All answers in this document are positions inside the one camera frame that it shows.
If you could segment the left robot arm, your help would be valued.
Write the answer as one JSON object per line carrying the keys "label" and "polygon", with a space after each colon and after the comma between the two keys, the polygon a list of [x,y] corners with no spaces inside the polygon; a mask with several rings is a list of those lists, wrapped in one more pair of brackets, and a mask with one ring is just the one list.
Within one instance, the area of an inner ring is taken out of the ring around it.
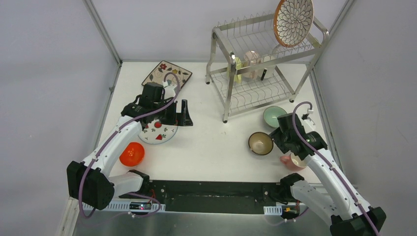
{"label": "left robot arm", "polygon": [[72,161],[67,169],[69,195],[94,209],[105,209],[114,197],[131,193],[138,199],[149,195],[149,176],[136,170],[111,176],[110,172],[127,146],[148,124],[158,120],[165,125],[193,126],[188,101],[166,98],[166,89],[155,82],[145,84],[142,94],[127,104],[107,138],[81,162]]}

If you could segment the brown rim petal pattern plate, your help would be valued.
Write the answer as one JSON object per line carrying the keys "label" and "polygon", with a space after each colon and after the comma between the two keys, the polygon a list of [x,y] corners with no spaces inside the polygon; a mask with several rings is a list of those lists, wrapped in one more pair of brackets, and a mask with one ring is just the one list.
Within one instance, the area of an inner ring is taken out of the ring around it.
{"label": "brown rim petal pattern plate", "polygon": [[286,48],[300,44],[309,34],[314,19],[311,0],[281,0],[273,19],[274,35]]}

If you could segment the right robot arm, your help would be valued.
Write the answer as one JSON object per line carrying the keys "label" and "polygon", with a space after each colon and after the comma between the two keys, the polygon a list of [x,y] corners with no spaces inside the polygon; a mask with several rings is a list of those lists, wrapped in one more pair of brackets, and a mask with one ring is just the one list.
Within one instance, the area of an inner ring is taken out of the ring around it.
{"label": "right robot arm", "polygon": [[381,207],[371,204],[355,190],[341,172],[324,139],[316,131],[306,132],[297,114],[277,118],[279,127],[270,133],[275,145],[291,152],[315,173],[327,191],[324,195],[301,175],[281,179],[281,199],[304,203],[329,226],[333,236],[377,236],[387,218]]}

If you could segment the white ribbed mug black handle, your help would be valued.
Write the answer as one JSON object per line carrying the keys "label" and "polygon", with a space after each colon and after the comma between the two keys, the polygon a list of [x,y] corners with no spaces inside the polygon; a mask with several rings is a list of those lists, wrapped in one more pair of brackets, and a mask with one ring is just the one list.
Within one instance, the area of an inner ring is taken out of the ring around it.
{"label": "white ribbed mug black handle", "polygon": [[[275,56],[272,55],[265,55],[262,57],[261,62],[267,62],[267,61],[271,61],[276,59]],[[265,80],[265,79],[269,79],[274,75],[275,72],[275,65],[269,66],[269,67],[264,67],[260,70],[258,70],[259,73],[259,77],[261,79],[261,81]]]}

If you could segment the pink cup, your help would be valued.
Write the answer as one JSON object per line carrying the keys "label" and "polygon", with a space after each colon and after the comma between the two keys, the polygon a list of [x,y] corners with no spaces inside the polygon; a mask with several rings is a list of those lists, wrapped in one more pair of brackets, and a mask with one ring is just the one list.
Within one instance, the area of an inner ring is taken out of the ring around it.
{"label": "pink cup", "polygon": [[279,160],[289,171],[292,172],[299,172],[307,167],[307,164],[293,153],[281,156]]}

